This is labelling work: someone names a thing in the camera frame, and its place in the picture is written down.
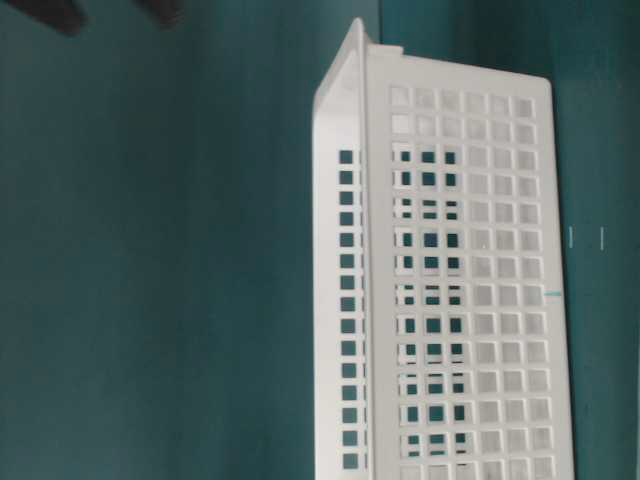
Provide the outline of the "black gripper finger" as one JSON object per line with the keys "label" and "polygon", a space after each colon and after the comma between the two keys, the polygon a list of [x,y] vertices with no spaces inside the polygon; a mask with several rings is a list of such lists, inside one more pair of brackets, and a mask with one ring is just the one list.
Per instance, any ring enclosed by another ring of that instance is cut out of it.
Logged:
{"label": "black gripper finger", "polygon": [[175,27],[183,13],[182,0],[137,0],[137,5],[162,29]]}
{"label": "black gripper finger", "polygon": [[49,25],[58,33],[75,36],[86,26],[87,16],[75,1],[48,1],[47,8]]}

